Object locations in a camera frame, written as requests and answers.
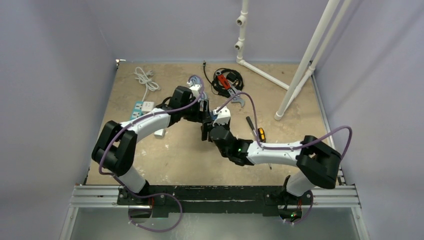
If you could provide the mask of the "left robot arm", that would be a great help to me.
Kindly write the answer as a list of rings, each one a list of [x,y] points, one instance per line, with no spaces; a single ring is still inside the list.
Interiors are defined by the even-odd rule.
[[[203,93],[204,87],[199,84],[177,86],[172,96],[150,112],[125,122],[108,121],[91,153],[91,159],[98,163],[99,173],[113,176],[123,184],[130,191],[130,199],[136,204],[146,203],[150,184],[134,167],[138,143],[181,119],[203,123],[210,113],[207,104],[202,102]]]

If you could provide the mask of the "blue power strip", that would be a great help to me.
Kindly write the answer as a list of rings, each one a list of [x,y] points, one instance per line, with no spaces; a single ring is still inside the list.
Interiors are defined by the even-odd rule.
[[[210,114],[211,114],[212,121],[215,121],[218,117],[218,114],[216,112],[213,112],[213,111],[211,111]]]

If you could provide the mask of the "white plug adapter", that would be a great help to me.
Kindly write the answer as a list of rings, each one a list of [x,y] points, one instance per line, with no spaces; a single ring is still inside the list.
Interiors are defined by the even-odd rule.
[[[143,115],[148,114],[155,108],[155,103],[153,101],[144,101],[141,105],[141,112]]]

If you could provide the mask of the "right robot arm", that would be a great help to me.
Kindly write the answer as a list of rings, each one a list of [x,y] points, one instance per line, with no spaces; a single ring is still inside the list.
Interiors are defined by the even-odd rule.
[[[294,203],[314,187],[334,189],[342,154],[323,142],[329,133],[317,138],[306,135],[291,143],[266,143],[235,137],[228,124],[203,124],[201,139],[215,144],[221,156],[238,166],[262,164],[297,167],[299,171],[287,179],[280,196]]]

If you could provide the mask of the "teal power strip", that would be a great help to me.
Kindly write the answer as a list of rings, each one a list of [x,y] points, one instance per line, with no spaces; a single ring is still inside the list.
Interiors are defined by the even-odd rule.
[[[135,102],[133,110],[131,111],[131,115],[130,115],[130,118],[129,118],[130,121],[143,115],[143,113],[142,113],[143,103],[144,103],[143,101],[136,101]]]

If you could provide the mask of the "white charger plug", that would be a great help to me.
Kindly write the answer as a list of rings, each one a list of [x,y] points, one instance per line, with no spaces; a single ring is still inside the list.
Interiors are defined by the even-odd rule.
[[[165,137],[165,134],[166,134],[166,130],[164,128],[163,129],[156,130],[153,133],[154,137],[155,138],[158,138],[158,139],[163,139]]]

